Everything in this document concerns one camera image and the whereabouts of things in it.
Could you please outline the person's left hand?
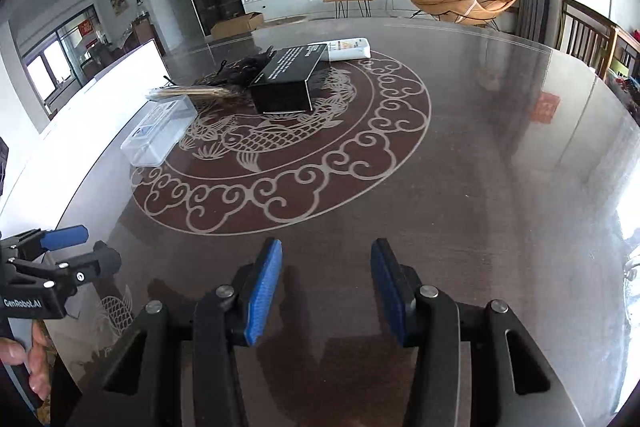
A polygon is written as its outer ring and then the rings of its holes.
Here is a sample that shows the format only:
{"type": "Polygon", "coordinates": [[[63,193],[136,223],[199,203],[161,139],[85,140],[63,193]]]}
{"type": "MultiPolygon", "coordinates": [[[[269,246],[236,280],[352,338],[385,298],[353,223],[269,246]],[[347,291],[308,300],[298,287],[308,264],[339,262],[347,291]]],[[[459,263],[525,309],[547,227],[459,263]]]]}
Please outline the person's left hand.
{"type": "Polygon", "coordinates": [[[25,364],[29,371],[29,387],[46,401],[51,392],[47,360],[48,340],[37,321],[32,321],[32,347],[26,351],[17,341],[4,338],[1,343],[1,362],[9,365],[25,364]]]}

